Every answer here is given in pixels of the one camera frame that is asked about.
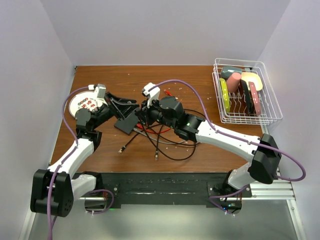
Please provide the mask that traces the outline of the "black network switch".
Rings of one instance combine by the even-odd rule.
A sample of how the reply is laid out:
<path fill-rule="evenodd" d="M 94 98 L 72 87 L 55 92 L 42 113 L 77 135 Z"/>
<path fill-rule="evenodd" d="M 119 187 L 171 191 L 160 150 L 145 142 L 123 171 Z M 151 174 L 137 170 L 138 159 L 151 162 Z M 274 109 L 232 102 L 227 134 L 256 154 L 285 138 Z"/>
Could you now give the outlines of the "black network switch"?
<path fill-rule="evenodd" d="M 126 119 L 117 120 L 114 127 L 129 136 L 136 127 L 138 121 L 138 117 L 133 113 Z"/>

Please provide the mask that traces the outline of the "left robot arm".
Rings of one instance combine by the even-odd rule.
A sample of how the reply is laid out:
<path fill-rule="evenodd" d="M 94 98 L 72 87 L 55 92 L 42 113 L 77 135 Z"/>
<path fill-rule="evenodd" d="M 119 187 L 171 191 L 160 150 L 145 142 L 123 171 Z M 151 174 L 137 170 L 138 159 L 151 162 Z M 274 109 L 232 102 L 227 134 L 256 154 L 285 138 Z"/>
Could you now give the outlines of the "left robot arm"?
<path fill-rule="evenodd" d="M 104 190 L 101 174 L 84 172 L 74 175 L 82 163 L 99 147 L 102 132 L 96 128 L 112 117 L 125 120 L 138 103 L 134 99 L 120 98 L 110 92 L 104 97 L 78 94 L 71 100 L 76 120 L 75 140 L 68 151 L 47 169 L 38 169 L 32 180 L 30 210 L 34 213 L 66 217 L 74 201 L 90 193 L 99 196 Z"/>

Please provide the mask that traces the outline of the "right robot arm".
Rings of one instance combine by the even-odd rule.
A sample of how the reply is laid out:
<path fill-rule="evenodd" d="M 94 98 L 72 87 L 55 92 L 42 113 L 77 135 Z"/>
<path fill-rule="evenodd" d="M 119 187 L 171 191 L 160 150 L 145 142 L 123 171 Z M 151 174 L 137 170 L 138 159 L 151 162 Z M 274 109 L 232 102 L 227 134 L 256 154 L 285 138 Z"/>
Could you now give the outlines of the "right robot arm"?
<path fill-rule="evenodd" d="M 173 129 L 183 140 L 213 145 L 245 159 L 247 163 L 231 170 L 222 184 L 227 196 L 235 196 L 252 182 L 272 184 L 276 177 L 282 155 L 276 151 L 278 146 L 269 134 L 245 135 L 213 125 L 202 116 L 187 113 L 172 96 L 143 101 L 135 115 L 143 124 L 157 122 Z"/>

